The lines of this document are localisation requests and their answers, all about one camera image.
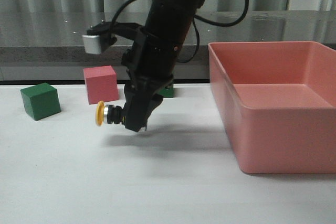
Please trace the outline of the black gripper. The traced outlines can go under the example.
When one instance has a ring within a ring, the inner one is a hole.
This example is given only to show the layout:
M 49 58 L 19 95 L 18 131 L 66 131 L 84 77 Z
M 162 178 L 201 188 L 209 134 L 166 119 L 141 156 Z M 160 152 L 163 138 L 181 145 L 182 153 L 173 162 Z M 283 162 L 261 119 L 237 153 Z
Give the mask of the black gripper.
M 125 28 L 121 36 L 133 41 L 121 63 L 127 67 L 130 81 L 124 87 L 126 103 L 124 126 L 138 132 L 147 130 L 148 118 L 163 102 L 160 91 L 173 82 L 173 68 L 181 43 L 155 35 L 145 28 Z

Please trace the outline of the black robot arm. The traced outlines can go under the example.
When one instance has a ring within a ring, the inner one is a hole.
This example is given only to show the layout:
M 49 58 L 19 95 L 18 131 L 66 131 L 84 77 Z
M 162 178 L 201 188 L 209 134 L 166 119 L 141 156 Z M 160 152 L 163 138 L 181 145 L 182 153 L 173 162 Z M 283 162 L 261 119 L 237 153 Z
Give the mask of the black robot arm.
M 122 58 L 130 82 L 125 85 L 125 128 L 139 131 L 163 98 L 159 90 L 173 81 L 173 69 L 193 20 L 205 0 L 153 0 L 146 23 Z

